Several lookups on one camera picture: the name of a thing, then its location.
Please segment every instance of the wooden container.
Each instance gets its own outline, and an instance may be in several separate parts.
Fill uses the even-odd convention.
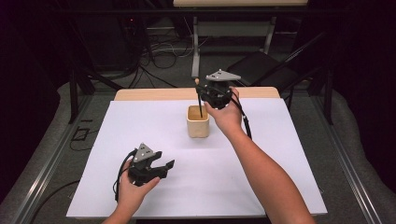
[[[209,115],[204,106],[202,106],[202,117],[198,105],[189,106],[187,109],[187,128],[191,138],[209,136]]]

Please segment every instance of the hand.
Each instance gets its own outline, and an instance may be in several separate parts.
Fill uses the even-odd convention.
[[[233,99],[238,102],[239,92],[235,87],[230,87]],[[216,124],[227,137],[234,132],[243,131],[241,127],[242,116],[238,106],[230,101],[221,110],[213,108],[208,102],[204,102],[207,113],[215,119]]]
[[[123,170],[131,165],[131,160],[125,162]],[[143,186],[136,186],[130,182],[128,172],[124,171],[120,178],[119,203],[113,214],[105,223],[126,223],[142,204],[145,196],[160,182],[157,176]]]

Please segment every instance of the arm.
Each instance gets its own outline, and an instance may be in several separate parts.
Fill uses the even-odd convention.
[[[125,162],[123,169],[130,166],[131,161]],[[123,172],[120,179],[120,197],[114,212],[103,223],[128,223],[132,215],[137,211],[146,194],[148,194],[158,183],[159,177],[155,177],[143,186],[131,184],[128,172]]]
[[[315,223],[288,174],[246,136],[236,105],[230,102],[217,110],[205,102],[205,108],[232,144],[250,186],[272,223]]]

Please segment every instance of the white table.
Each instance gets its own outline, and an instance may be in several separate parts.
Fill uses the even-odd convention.
[[[290,175],[310,213],[326,214],[284,101],[274,88],[239,90],[253,140]],[[207,138],[188,137],[186,112],[188,105],[197,105],[195,98],[193,88],[119,91],[106,112],[67,216],[108,217],[116,207],[112,186],[120,164],[142,142],[163,152],[152,167],[170,160],[175,166],[147,195],[134,218],[265,216],[214,120]]]

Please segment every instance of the person's right hand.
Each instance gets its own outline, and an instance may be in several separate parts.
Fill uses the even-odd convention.
[[[233,94],[233,99],[238,102],[239,92],[235,87],[230,87]],[[207,113],[213,117],[221,131],[229,136],[230,133],[243,131],[241,127],[241,111],[233,101],[230,101],[227,106],[218,110],[213,108],[208,102],[204,102]]]

